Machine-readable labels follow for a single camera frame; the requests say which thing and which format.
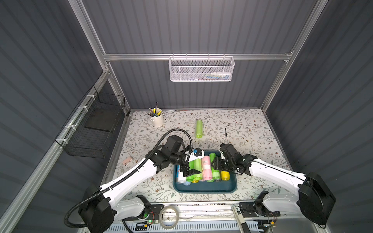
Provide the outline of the white roll with red label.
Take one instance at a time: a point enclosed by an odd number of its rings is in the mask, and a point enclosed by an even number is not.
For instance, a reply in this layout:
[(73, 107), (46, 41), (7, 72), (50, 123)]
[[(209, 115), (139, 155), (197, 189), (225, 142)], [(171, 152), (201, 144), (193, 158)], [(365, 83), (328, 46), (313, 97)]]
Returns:
[(186, 177), (184, 176), (184, 174), (182, 172), (179, 172), (179, 183), (184, 183), (186, 182)]

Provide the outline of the light green roll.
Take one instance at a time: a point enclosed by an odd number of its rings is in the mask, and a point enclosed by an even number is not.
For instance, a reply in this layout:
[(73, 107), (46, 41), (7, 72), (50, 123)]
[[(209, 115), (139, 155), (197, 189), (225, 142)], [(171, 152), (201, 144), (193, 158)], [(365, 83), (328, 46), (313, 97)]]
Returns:
[(202, 161), (201, 159), (196, 159), (193, 161), (193, 169), (197, 171), (196, 174), (193, 175), (193, 180), (194, 181), (200, 181), (203, 179), (203, 174), (202, 174)]

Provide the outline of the pink trash bag roll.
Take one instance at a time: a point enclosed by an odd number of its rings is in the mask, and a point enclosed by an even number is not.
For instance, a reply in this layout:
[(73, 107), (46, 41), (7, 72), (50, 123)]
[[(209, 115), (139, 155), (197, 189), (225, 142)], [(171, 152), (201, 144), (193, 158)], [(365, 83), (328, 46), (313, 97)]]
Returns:
[(210, 164), (210, 157), (206, 155), (202, 159), (202, 174), (203, 179), (206, 180), (212, 180), (212, 170), (211, 170), (211, 164)]

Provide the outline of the bright green roll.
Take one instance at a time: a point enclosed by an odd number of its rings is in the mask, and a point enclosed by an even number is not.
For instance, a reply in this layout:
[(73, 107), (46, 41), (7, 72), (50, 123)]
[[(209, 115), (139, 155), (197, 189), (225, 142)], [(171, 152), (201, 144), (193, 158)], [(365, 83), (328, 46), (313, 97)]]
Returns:
[(186, 181), (187, 181), (187, 182), (192, 182), (192, 181), (194, 180), (194, 178), (193, 178), (193, 174), (190, 173), (190, 171), (193, 170), (193, 166), (194, 166), (193, 161), (189, 162), (189, 170), (188, 170), (188, 173), (190, 174), (190, 176), (187, 176), (187, 177), (186, 177)]
[(212, 179), (213, 179), (214, 181), (215, 181), (215, 180), (220, 180), (220, 171), (214, 169), (213, 166), (212, 166), (213, 161), (214, 161), (214, 159), (216, 158), (216, 154), (215, 154), (215, 153), (210, 153), (210, 154), (209, 154), (209, 157), (210, 157), (210, 164), (211, 164), (211, 170), (212, 170)]

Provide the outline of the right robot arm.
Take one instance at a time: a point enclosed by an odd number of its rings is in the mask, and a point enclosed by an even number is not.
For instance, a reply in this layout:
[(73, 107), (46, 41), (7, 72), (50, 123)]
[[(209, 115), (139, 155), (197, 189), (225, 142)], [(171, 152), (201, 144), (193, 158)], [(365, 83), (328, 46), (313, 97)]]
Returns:
[(303, 174), (285, 170), (250, 154), (237, 161), (228, 156), (217, 157), (211, 165), (216, 170), (268, 180), (290, 192), (278, 197), (268, 191), (261, 192), (252, 206), (258, 216), (276, 211), (301, 213), (313, 223), (326, 225), (336, 203), (335, 196), (324, 180), (314, 172)]

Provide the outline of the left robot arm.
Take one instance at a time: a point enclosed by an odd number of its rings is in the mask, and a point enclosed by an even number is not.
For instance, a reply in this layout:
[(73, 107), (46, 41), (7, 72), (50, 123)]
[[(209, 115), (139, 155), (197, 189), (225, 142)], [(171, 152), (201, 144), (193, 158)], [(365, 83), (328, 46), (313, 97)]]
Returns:
[(92, 233), (103, 233), (116, 220), (145, 218), (150, 210), (150, 203), (143, 195), (135, 196), (124, 205), (119, 204), (120, 200), (140, 183), (169, 165), (179, 166), (185, 176), (196, 174), (197, 170), (192, 169), (189, 164), (204, 156), (201, 148), (185, 146), (181, 137), (171, 135), (164, 145), (157, 142), (144, 159), (123, 175), (100, 187), (88, 187), (82, 201), (74, 207), (83, 223), (73, 224), (68, 216), (65, 216), (64, 223), (68, 227), (88, 228)]

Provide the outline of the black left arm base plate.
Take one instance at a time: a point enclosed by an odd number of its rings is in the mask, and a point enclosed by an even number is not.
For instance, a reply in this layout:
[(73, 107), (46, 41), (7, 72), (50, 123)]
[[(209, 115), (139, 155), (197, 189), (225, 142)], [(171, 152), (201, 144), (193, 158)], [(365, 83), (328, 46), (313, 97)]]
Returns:
[(151, 204), (146, 206), (139, 216), (128, 217), (125, 221), (129, 220), (157, 220), (159, 219), (160, 211), (164, 208), (163, 204)]

